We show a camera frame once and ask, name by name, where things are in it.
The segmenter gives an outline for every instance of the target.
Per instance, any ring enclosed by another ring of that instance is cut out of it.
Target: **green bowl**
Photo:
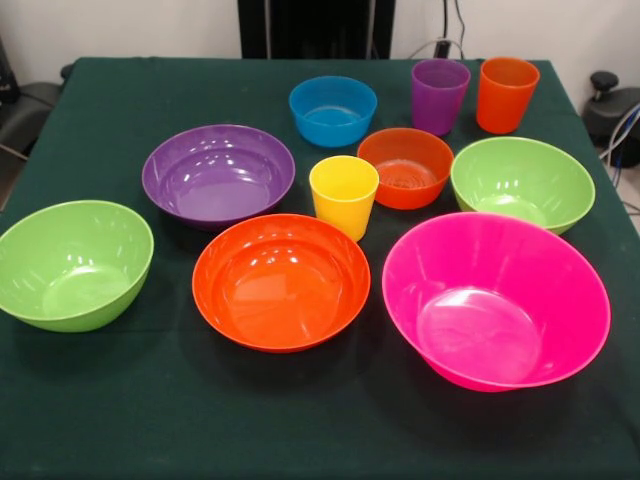
[[[456,155],[451,183],[464,211],[509,215],[558,234],[584,217],[596,196],[575,158],[530,138],[472,143]]]
[[[35,327],[86,332],[118,317],[144,284],[153,234],[133,210],[61,203],[0,237],[0,308]]]

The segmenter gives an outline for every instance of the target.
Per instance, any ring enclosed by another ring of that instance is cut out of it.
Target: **white wall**
[[[83,55],[241,56],[236,0],[0,0],[0,35],[20,83]]]
[[[594,70],[640,85],[640,0],[459,1],[468,58],[549,58],[578,109]],[[241,56],[236,0],[0,0],[0,34],[21,83],[59,81],[82,55]],[[441,0],[397,0],[393,58],[441,34]]]
[[[459,0],[467,58],[510,55],[550,59],[581,111],[589,75],[611,70],[640,85],[640,0]],[[449,0],[449,37],[460,28]],[[442,35],[441,0],[397,0],[391,56],[406,58]],[[457,55],[452,48],[452,56]],[[416,58],[433,54],[433,47]]]

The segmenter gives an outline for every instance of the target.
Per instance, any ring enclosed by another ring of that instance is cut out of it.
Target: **orange bowl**
[[[453,152],[435,135],[415,128],[387,128],[369,135],[358,157],[380,175],[376,201],[398,210],[433,202],[449,178]]]
[[[304,350],[347,327],[371,274],[360,247],[313,217],[265,215],[238,223],[204,249],[193,297],[225,337],[256,350]]]

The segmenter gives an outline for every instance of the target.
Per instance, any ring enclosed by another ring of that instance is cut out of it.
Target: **green tablecloth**
[[[349,75],[379,96],[372,130],[410,125],[410,61],[82,59],[50,117],[0,232],[42,207],[84,198],[128,205],[151,225],[145,287],[122,317],[87,334],[0,318],[0,478],[638,478],[640,243],[548,62],[517,134],[550,142],[592,174],[597,200],[564,235],[597,268],[613,329],[602,354],[560,384],[496,395],[442,380],[384,309],[380,274],[415,223],[457,210],[450,186],[416,212],[375,205],[361,242],[373,287],[334,340],[293,355],[241,348],[198,314],[190,279],[212,235],[163,216],[140,171],[167,137],[247,124],[292,151],[280,211],[312,213],[307,175],[327,151],[297,134],[287,104],[301,80]],[[475,124],[479,62],[454,152]]]

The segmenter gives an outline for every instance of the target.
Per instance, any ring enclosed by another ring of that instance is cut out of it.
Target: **pink bowl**
[[[382,272],[393,323],[433,369],[461,387],[500,392],[568,378],[609,333],[607,292],[562,238],[490,213],[421,223]]]

